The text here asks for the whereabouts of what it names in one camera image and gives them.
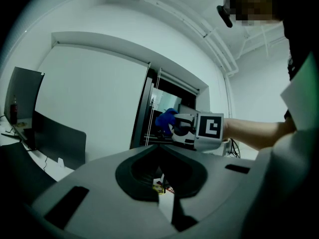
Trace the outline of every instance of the red bottle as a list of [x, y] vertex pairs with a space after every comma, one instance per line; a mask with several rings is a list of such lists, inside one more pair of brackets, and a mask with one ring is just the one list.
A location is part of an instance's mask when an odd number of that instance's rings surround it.
[[15, 125], [18, 120], [18, 105], [16, 103], [16, 98], [14, 96], [13, 103], [10, 106], [10, 123], [12, 125]]

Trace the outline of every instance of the white desk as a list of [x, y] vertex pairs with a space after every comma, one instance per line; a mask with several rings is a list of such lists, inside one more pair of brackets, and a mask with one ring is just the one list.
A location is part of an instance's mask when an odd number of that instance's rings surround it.
[[[4, 126], [4, 127], [9, 126], [9, 123], [7, 121], [2, 120], [0, 123], [1, 123], [1, 126]], [[11, 131], [11, 133], [5, 132], [5, 134], [12, 134], [13, 135], [14, 129]], [[19, 140], [0, 134], [0, 146], [9, 145], [9, 144], [17, 143], [17, 142], [19, 142]], [[29, 150], [29, 148], [25, 144], [23, 144], [23, 145], [24, 145], [26, 150]], [[47, 159], [46, 166], [45, 166], [46, 156], [38, 150], [28, 151], [28, 153], [29, 153], [30, 157], [33, 159], [33, 161], [39, 167], [41, 167], [41, 169], [43, 169], [45, 167], [45, 169], [44, 169], [45, 172], [56, 181], [60, 181], [65, 176], [69, 175], [70, 173], [72, 173], [74, 171], [73, 169], [70, 169], [68, 167], [65, 167], [65, 168], [61, 167], [60, 165], [58, 165], [57, 162], [55, 162], [54, 160], [52, 160], [50, 158]]]

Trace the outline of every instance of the person's arm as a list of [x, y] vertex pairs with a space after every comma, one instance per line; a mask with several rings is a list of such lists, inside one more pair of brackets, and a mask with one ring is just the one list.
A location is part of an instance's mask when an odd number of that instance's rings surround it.
[[282, 136], [296, 130], [293, 120], [285, 122], [253, 122], [240, 119], [224, 119], [224, 139], [232, 138], [260, 150], [273, 146]]

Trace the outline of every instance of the blue glove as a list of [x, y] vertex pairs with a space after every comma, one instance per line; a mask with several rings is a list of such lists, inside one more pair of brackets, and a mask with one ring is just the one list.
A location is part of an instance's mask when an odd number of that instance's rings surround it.
[[167, 109], [165, 113], [156, 118], [155, 125], [159, 126], [165, 134], [172, 134], [168, 124], [175, 125], [176, 119], [174, 114], [178, 114], [178, 112], [173, 108]]

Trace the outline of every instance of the desk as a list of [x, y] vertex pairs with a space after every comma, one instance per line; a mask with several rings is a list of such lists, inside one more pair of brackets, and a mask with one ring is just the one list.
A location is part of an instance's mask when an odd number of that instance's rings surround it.
[[[7, 121], [1, 121], [1, 125], [6, 127], [6, 126], [9, 126], [10, 124]], [[6, 134], [13, 135], [14, 129], [12, 130], [11, 133], [6, 132]], [[17, 143], [17, 142], [19, 142], [19, 140], [0, 134], [0, 146], [9, 145], [9, 144]], [[46, 166], [45, 166], [46, 156], [38, 150], [28, 151], [28, 154], [33, 159], [33, 161], [39, 167], [41, 167], [41, 169], [43, 169], [45, 167], [45, 172], [56, 181], [60, 181], [65, 176], [69, 175], [70, 173], [72, 173], [74, 171], [68, 167], [65, 167], [65, 168], [61, 167], [60, 165], [58, 165], [57, 162], [55, 162], [54, 160], [52, 160], [50, 158], [47, 159]]]

